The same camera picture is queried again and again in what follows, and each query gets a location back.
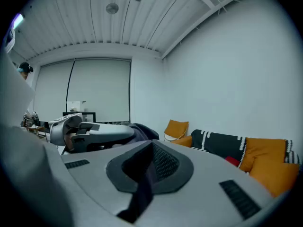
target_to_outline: red pillow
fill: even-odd
[[[238,161],[232,157],[227,157],[227,158],[225,158],[225,160],[227,160],[229,163],[232,163],[236,167],[238,167],[238,165],[240,164],[240,161]]]

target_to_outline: roller blind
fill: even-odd
[[[86,101],[83,107],[96,113],[97,122],[129,120],[130,62],[76,60],[68,101]]]
[[[62,117],[68,80],[73,61],[61,62],[40,69],[36,84],[34,110],[40,121],[49,122]]]

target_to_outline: black cable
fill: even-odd
[[[74,63],[72,64],[72,68],[71,68],[71,73],[72,73],[72,70],[74,69],[75,61],[76,60],[74,59]],[[68,84],[67,84],[66,100],[65,100],[65,112],[67,112],[67,97],[68,97],[68,88],[70,87],[70,81],[71,81],[71,73],[70,73],[70,78],[68,79]]]

